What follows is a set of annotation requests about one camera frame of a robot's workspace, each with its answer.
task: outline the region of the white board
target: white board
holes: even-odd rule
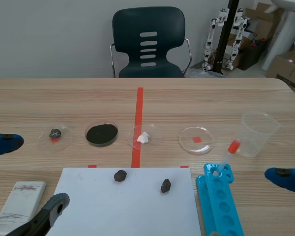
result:
[[[55,190],[69,206],[48,236],[201,236],[189,168],[64,168]],[[164,179],[171,190],[161,193]]]

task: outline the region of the dropper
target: dropper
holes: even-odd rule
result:
[[[234,140],[232,141],[231,145],[228,148],[228,152],[226,154],[225,159],[223,160],[223,162],[220,164],[220,166],[217,169],[217,173],[220,174],[222,169],[224,168],[224,166],[229,163],[230,158],[235,154],[235,152],[237,151],[237,149],[240,146],[240,142],[238,140]]]

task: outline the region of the wooden table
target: wooden table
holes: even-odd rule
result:
[[[256,158],[232,159],[231,190],[247,236],[295,235],[295,193],[264,177],[270,167],[295,168],[295,94],[282,81],[268,78],[0,79],[0,133],[25,139],[18,151],[0,156],[0,210],[17,181],[46,181],[42,206],[64,167],[130,167],[127,136],[134,125],[137,87],[144,87],[143,123],[163,132],[158,149],[141,153],[141,167],[188,165],[193,179],[203,174],[205,163],[221,161],[244,112],[275,117],[282,127]],[[87,125],[97,119],[118,125],[119,137],[109,147],[96,148],[85,140]],[[66,124],[74,133],[72,144],[54,154],[37,149],[50,124]],[[206,127],[214,136],[209,153],[192,155],[180,147],[179,132],[191,125]],[[205,235],[195,182],[194,188]]]

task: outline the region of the blue plastic rack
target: blue plastic rack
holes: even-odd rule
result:
[[[229,184],[234,181],[230,165],[219,176],[213,175],[219,164],[205,164],[205,174],[196,178],[206,234],[244,236]]]

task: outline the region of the black chair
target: black chair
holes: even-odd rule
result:
[[[113,17],[114,44],[110,46],[113,74],[115,74],[112,47],[127,53],[129,64],[119,77],[183,77],[192,55],[189,40],[185,38],[185,17],[176,7],[139,7],[116,12]],[[190,60],[182,72],[166,59],[167,52],[187,41]]]

